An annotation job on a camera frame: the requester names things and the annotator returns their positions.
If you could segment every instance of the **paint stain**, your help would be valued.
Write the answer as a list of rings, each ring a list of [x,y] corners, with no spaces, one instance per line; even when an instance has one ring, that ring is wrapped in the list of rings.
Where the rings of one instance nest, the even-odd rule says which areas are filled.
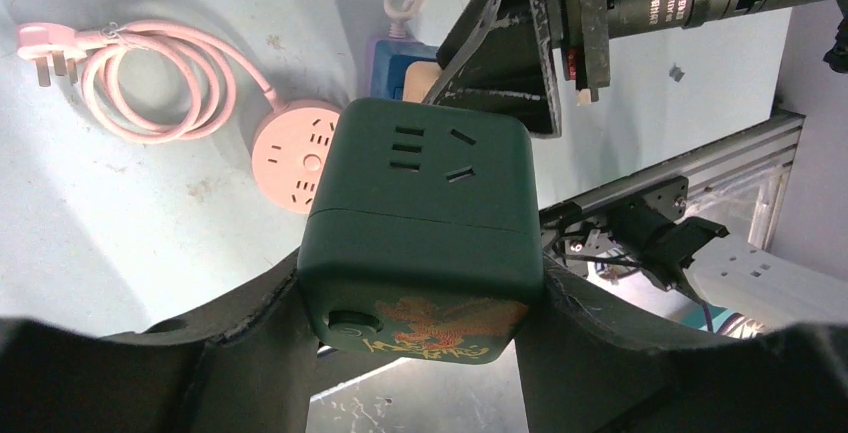
[[[215,190],[223,186],[224,183],[225,181],[220,178],[204,178],[197,183],[186,184],[186,188],[188,189],[188,196],[197,200],[198,203],[203,203],[209,195],[215,193]]]
[[[115,165],[111,165],[111,164],[108,164],[108,163],[106,164],[106,168],[114,171],[115,173],[123,173],[123,172],[127,171],[126,166],[115,166]]]
[[[265,37],[265,43],[268,46],[270,46],[271,48],[273,48],[277,51],[282,51],[284,49],[283,48],[283,41],[282,41],[282,39],[280,39],[280,35],[268,35],[268,36],[266,36]]]

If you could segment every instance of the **plug prongs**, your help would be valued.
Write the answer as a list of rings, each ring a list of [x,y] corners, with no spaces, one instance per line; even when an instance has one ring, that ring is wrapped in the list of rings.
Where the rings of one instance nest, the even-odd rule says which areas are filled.
[[[47,57],[42,56],[35,59],[35,69],[38,71],[38,86],[47,88],[50,86],[50,67],[47,65]]]
[[[56,76],[65,76],[68,74],[65,55],[61,51],[53,52],[53,70],[56,72]]]
[[[71,80],[71,84],[77,84],[79,77],[77,76],[77,62],[76,60],[68,60],[68,78]]]

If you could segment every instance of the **black cable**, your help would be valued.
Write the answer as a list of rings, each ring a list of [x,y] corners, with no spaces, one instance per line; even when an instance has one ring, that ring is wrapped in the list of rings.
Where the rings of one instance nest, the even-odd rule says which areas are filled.
[[[625,271],[624,273],[621,273],[621,274],[616,274],[614,272],[611,272],[609,274],[599,273],[598,277],[602,280],[605,280],[605,281],[613,281],[613,280],[623,280],[625,278],[630,278],[631,276],[636,275],[638,273],[642,273],[642,270],[640,268],[632,268],[632,269],[627,270],[627,271]]]
[[[715,333],[715,330],[713,329],[713,312],[710,311],[710,305],[707,303],[701,303],[701,308],[704,309],[704,320],[707,321],[707,331]]]
[[[562,250],[560,238],[554,239],[553,243],[550,245],[551,251],[553,251],[557,256],[564,260],[565,251]]]
[[[615,258],[601,258],[600,256],[586,256],[586,255],[561,255],[563,259],[566,260],[574,260],[574,261],[591,261],[593,263],[600,263],[602,265],[618,265],[618,266],[629,266],[631,268],[642,268],[642,265],[635,261],[627,261],[627,260],[618,260]]]

